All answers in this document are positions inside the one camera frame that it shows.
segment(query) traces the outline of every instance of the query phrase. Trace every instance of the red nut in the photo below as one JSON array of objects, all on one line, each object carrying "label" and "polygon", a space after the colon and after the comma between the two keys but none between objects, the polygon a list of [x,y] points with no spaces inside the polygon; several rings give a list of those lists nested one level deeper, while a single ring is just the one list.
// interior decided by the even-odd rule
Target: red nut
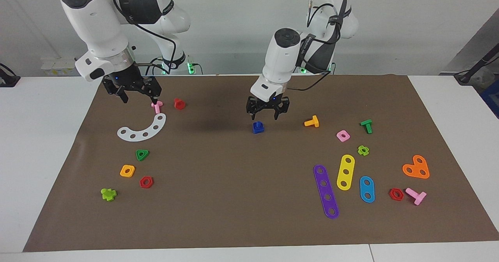
[{"label": "red nut", "polygon": [[182,99],[176,98],[173,99],[173,106],[175,109],[182,110],[186,107],[186,103]]},{"label": "red nut", "polygon": [[144,176],[140,180],[140,187],[144,189],[149,189],[154,184],[153,177]]},{"label": "red nut", "polygon": [[401,189],[393,188],[390,190],[390,197],[392,198],[392,200],[397,200],[398,202],[400,202],[404,198],[404,193]]}]

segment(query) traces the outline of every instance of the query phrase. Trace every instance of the green triangular nut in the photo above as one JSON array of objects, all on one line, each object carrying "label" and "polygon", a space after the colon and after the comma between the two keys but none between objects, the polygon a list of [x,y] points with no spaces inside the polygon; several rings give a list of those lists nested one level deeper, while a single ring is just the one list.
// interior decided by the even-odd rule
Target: green triangular nut
[{"label": "green triangular nut", "polygon": [[139,161],[144,161],[144,159],[149,155],[148,150],[136,150],[135,156]]}]

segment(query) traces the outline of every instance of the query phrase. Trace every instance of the purple long bar with holes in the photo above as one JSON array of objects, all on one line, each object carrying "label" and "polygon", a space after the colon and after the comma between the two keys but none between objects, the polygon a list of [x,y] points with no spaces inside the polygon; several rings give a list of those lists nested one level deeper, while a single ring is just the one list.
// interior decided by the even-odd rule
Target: purple long bar with holes
[{"label": "purple long bar with holes", "polygon": [[322,207],[324,207],[324,214],[329,219],[335,219],[340,215],[340,210],[334,198],[333,188],[327,176],[327,170],[324,166],[316,165],[313,168],[315,175],[315,182],[317,182],[317,189],[319,189],[320,200]]}]

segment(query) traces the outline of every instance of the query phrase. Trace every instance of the white plastic arc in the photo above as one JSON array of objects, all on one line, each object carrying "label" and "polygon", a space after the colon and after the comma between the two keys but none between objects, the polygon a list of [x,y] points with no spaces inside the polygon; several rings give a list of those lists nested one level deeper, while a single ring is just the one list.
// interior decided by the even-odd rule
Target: white plastic arc
[{"label": "white plastic arc", "polygon": [[166,123],[166,115],[159,113],[154,116],[153,123],[142,131],[133,131],[129,127],[122,127],[118,130],[119,138],[129,142],[139,142],[155,136]]}]

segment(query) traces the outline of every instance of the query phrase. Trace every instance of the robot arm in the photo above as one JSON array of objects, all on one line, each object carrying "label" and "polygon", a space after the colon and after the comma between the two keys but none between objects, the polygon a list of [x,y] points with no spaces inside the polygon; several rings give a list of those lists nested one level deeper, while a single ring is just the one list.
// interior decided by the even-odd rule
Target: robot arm
[{"label": "robot arm", "polygon": [[156,103],[161,86],[155,77],[141,76],[115,10],[122,12],[128,22],[141,26],[141,30],[152,35],[169,72],[178,69],[185,61],[178,38],[172,33],[189,29],[187,13],[175,7],[173,0],[61,0],[61,4],[78,36],[88,47],[88,52],[75,64],[82,77],[87,81],[103,77],[107,92],[119,96],[125,103],[128,101],[125,91],[143,93]]},{"label": "robot arm", "polygon": [[262,75],[251,87],[255,97],[248,97],[246,103],[246,111],[252,119],[263,109],[274,109],[276,120],[279,114],[286,113],[289,98],[282,95],[295,67],[328,74],[341,32],[345,30],[344,37],[350,38],[357,31],[358,21],[351,13],[348,0],[310,1],[320,4],[307,23],[310,33],[283,28],[274,34],[269,44]]}]

